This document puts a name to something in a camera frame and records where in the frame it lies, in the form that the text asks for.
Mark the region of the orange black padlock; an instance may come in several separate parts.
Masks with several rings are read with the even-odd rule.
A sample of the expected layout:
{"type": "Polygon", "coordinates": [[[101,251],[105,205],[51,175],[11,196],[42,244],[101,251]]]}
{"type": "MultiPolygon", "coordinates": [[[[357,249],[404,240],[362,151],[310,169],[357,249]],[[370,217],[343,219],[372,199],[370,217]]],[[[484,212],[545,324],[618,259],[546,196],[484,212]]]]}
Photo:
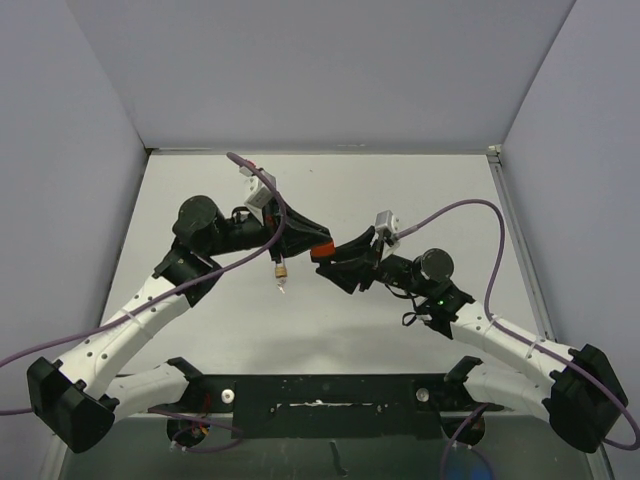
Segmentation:
{"type": "Polygon", "coordinates": [[[336,247],[333,241],[314,246],[310,249],[310,258],[313,262],[320,263],[329,261],[336,253],[336,247]]]}

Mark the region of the brass padlock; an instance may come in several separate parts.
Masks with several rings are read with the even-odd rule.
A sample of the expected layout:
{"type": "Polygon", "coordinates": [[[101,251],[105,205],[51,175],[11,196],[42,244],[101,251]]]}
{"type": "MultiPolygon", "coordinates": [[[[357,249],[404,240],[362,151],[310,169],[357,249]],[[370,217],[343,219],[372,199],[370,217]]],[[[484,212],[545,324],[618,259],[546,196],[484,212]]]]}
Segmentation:
{"type": "Polygon", "coordinates": [[[277,282],[285,283],[288,278],[288,270],[284,259],[275,262],[274,276],[277,282]]]}

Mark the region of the small keys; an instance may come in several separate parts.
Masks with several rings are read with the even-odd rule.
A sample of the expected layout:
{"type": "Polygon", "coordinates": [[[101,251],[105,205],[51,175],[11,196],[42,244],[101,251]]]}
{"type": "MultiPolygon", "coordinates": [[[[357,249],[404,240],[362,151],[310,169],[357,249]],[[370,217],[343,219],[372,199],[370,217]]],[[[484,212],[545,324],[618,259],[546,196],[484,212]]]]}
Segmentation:
{"type": "Polygon", "coordinates": [[[286,280],[286,279],[277,279],[277,280],[276,280],[276,286],[277,286],[278,290],[279,290],[282,294],[285,294],[285,293],[286,293],[286,283],[287,283],[287,280],[286,280]]]}

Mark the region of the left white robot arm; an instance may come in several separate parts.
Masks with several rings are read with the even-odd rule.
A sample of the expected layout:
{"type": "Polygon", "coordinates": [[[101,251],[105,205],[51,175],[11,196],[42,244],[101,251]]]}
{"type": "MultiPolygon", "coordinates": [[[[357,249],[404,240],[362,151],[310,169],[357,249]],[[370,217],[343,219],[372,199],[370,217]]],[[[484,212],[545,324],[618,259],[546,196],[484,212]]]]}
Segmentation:
{"type": "Polygon", "coordinates": [[[275,263],[330,242],[328,228],[274,199],[237,207],[225,217],[207,196],[187,199],[172,227],[167,255],[134,297],[97,332],[27,370],[31,408],[75,453],[98,444],[116,420],[163,403],[183,411],[200,405],[204,387],[172,365],[118,389],[116,376],[161,329],[186,313],[217,283],[217,255],[265,247],[275,263]]]}

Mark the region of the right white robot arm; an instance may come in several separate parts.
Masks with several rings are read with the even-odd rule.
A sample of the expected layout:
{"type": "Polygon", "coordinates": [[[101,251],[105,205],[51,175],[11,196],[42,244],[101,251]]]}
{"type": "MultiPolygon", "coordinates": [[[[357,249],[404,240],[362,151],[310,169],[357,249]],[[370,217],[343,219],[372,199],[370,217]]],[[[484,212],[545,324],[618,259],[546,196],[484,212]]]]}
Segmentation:
{"type": "Polygon", "coordinates": [[[453,283],[454,262],[442,249],[409,260],[389,247],[388,235],[368,229],[341,246],[312,248],[311,259],[319,275],[347,293],[379,282],[420,298],[415,313],[429,328],[513,369],[505,379],[480,367],[449,379],[445,395],[452,406],[490,403],[527,412],[585,453],[605,442],[628,399],[604,352],[543,339],[490,315],[484,303],[453,283]]]}

